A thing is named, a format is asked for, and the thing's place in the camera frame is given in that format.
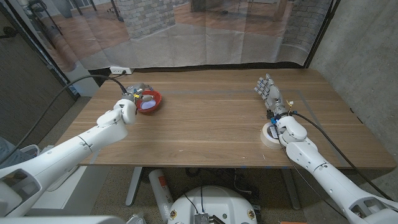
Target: bowl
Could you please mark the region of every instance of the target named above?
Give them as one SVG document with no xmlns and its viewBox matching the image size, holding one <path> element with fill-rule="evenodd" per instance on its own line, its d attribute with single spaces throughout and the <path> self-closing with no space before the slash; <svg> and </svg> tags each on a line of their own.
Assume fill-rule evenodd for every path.
<svg viewBox="0 0 398 224">
<path fill-rule="evenodd" d="M 162 101 L 162 95 L 158 91 L 145 90 L 142 92 L 142 94 L 143 95 L 152 95 L 154 97 L 156 104 L 155 104 L 155 106 L 153 106 L 149 109 L 143 110 L 143 109 L 141 109 L 142 100 L 138 99 L 136 105 L 137 105 L 138 111 L 140 111 L 141 113 L 149 113 L 149 112 L 154 111 L 159 106 L 160 102 Z"/>
</svg>

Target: cable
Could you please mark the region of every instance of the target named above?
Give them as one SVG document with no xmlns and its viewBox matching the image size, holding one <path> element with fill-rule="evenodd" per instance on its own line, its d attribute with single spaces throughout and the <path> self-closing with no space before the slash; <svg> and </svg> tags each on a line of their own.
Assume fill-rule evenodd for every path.
<svg viewBox="0 0 398 224">
<path fill-rule="evenodd" d="M 85 78 L 105 78 L 107 80 L 112 80 L 114 82 L 116 82 L 120 88 L 122 89 L 123 93 L 127 93 L 127 90 L 125 89 L 125 87 L 116 79 L 111 78 L 111 77 L 106 77 L 103 75 L 85 75 L 83 77 L 80 77 L 72 82 L 70 82 L 69 84 L 67 84 L 66 86 L 64 86 L 58 93 L 57 95 L 55 95 L 55 97 L 52 99 L 52 101 L 49 103 L 49 105 L 47 106 L 47 108 L 44 110 L 44 112 L 42 113 L 42 115 L 40 115 L 40 117 L 38 118 L 38 120 L 33 124 L 33 126 L 31 127 L 31 129 L 25 134 L 25 136 L 22 138 L 22 140 L 19 141 L 19 143 L 0 161 L 0 164 L 2 164 L 3 162 L 5 162 L 8 158 L 10 158 L 12 156 L 12 154 L 14 152 L 16 152 L 18 150 L 18 147 L 27 139 L 27 137 L 32 133 L 32 131 L 36 128 L 36 126 L 38 125 L 38 123 L 43 119 L 44 115 L 46 114 L 46 112 L 50 109 L 50 107 L 53 105 L 53 103 L 55 102 L 55 100 L 61 95 L 61 93 L 66 90 L 67 88 L 69 88 L 71 85 L 75 84 L 76 82 L 83 80 Z"/>
<path fill-rule="evenodd" d="M 191 204 L 193 205 L 193 207 L 195 208 L 195 210 L 197 211 L 197 214 L 199 214 L 197 207 L 193 204 L 193 202 L 191 200 L 189 200 L 189 198 L 187 197 L 187 195 L 184 193 L 185 197 L 188 199 L 189 202 L 191 202 Z"/>
<path fill-rule="evenodd" d="M 310 186 L 310 188 L 316 193 L 316 195 L 318 197 L 320 197 L 327 205 L 329 205 L 329 207 L 331 207 L 335 212 L 337 212 L 339 215 L 341 215 L 343 218 L 347 219 L 345 217 L 345 215 L 343 215 L 341 212 L 339 212 L 335 207 L 333 207 L 329 202 L 326 201 L 326 199 L 324 199 L 312 186 L 311 184 L 305 179 L 305 177 L 300 173 L 300 171 L 297 169 L 297 167 L 294 165 L 294 163 L 292 162 L 292 160 L 289 158 L 289 156 L 287 155 L 286 152 L 286 148 L 285 146 L 282 145 L 280 139 L 278 138 L 279 144 L 282 147 L 283 152 L 285 153 L 285 155 L 287 156 L 287 159 L 289 160 L 289 162 L 293 165 L 294 169 L 298 172 L 298 174 L 300 174 L 301 178 L 308 184 L 308 186 Z"/>
<path fill-rule="evenodd" d="M 203 212 L 203 214 L 205 213 L 205 210 L 203 209 L 203 193 L 202 193 L 202 186 L 200 186 L 200 198 L 201 198 L 201 212 Z"/>
<path fill-rule="evenodd" d="M 324 137 L 330 142 L 330 144 L 338 151 L 338 153 L 348 162 L 348 164 L 368 183 L 370 184 L 375 190 L 377 190 L 381 195 L 383 195 L 386 199 L 394 201 L 390 196 L 388 196 L 386 193 L 384 193 L 379 187 L 374 185 L 365 175 L 362 174 L 362 172 L 359 171 L 359 169 L 343 154 L 343 152 L 336 146 L 336 144 L 329 138 L 329 136 L 320 128 L 318 125 L 316 125 L 314 122 L 312 122 L 310 119 L 304 117 L 301 114 L 298 114 L 296 111 L 293 111 L 292 115 L 299 116 L 303 118 L 304 120 L 308 121 L 310 124 L 314 125 L 323 135 Z"/>
<path fill-rule="evenodd" d="M 235 177 L 234 177 L 234 187 L 235 187 L 236 190 L 238 190 L 238 191 L 240 191 L 240 192 L 244 192 L 244 193 L 248 193 L 248 194 L 251 194 L 251 193 L 252 193 L 251 190 L 241 190 L 241 189 L 239 189 L 239 188 L 236 186 L 236 169 L 235 169 Z"/>
<path fill-rule="evenodd" d="M 125 75 L 125 74 L 126 74 L 126 71 L 125 71 L 125 70 L 123 70 L 122 74 L 120 74 L 120 75 L 116 75 L 115 77 L 112 77 L 112 78 L 119 78 L 120 76 L 122 76 L 122 75 Z"/>
</svg>

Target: table leg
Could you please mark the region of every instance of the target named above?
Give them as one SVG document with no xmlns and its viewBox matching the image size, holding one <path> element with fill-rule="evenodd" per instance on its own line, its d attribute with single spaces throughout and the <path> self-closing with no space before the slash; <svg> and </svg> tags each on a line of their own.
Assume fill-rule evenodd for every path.
<svg viewBox="0 0 398 224">
<path fill-rule="evenodd" d="M 297 196 L 296 186 L 294 184 L 292 171 L 290 169 L 281 169 L 282 176 L 285 181 L 287 193 L 289 194 L 290 201 L 292 202 L 292 208 L 294 210 L 300 210 L 299 197 Z"/>
<path fill-rule="evenodd" d="M 90 4 L 93 6 L 93 8 L 94 8 L 94 11 L 97 11 L 97 8 L 95 8 L 95 5 L 94 5 L 94 2 L 93 2 L 93 0 L 90 0 Z"/>
<path fill-rule="evenodd" d="M 132 173 L 129 192 L 127 193 L 126 205 L 131 206 L 134 203 L 134 199 L 136 198 L 136 194 L 138 191 L 138 186 L 141 178 L 143 167 L 135 167 Z"/>
</svg>

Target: wall outlet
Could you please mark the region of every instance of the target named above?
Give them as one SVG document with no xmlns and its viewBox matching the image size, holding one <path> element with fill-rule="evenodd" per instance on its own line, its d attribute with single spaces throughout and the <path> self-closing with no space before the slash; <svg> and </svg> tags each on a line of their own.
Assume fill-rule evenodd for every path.
<svg viewBox="0 0 398 224">
<path fill-rule="evenodd" d="M 134 69 L 131 68 L 123 68 L 123 67 L 117 67 L 117 66 L 112 66 L 109 69 L 111 69 L 112 74 L 114 75 L 120 75 L 122 74 L 123 71 L 126 71 L 126 74 L 131 75 Z"/>
</svg>

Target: tabletop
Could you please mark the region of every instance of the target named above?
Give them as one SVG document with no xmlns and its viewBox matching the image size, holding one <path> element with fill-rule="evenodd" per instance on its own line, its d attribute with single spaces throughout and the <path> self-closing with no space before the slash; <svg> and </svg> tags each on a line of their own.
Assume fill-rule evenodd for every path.
<svg viewBox="0 0 398 224">
<path fill-rule="evenodd" d="M 90 155 L 81 165 L 291 167 L 281 149 L 270 149 L 260 140 L 260 130 L 269 120 L 264 101 L 253 88 L 266 73 L 284 99 L 294 101 L 293 110 L 320 125 L 358 168 L 396 166 L 330 84 L 311 69 L 134 72 L 121 77 L 118 80 L 124 86 L 151 85 L 162 94 L 162 102 L 151 114 L 138 112 L 135 125 L 127 127 L 127 137 Z M 57 144 L 95 126 L 120 98 L 120 87 L 104 82 Z M 317 129 L 295 118 L 323 157 L 337 168 L 349 167 Z"/>
</svg>

